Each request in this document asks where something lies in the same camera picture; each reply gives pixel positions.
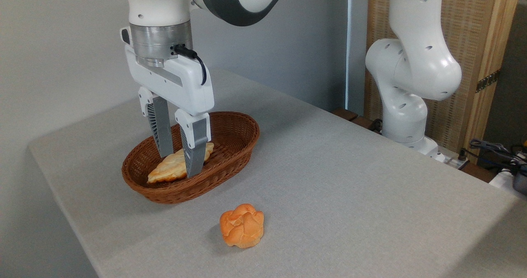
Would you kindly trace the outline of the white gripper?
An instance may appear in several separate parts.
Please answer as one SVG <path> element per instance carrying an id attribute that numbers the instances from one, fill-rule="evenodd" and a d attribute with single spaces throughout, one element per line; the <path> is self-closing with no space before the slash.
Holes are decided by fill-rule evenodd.
<path id="1" fill-rule="evenodd" d="M 177 109 L 175 118 L 180 126 L 187 177 L 199 174 L 205 162 L 206 143 L 211 141 L 207 112 L 215 105 L 209 71 L 206 71 L 206 81 L 202 84 L 201 64 L 188 57 L 179 55 L 166 60 L 164 67 L 159 68 L 144 66 L 143 60 L 136 57 L 128 44 L 125 45 L 125 54 L 132 77 L 142 85 L 138 90 L 141 111 L 150 124 L 160 157 L 174 152 L 169 101 L 181 108 Z"/>

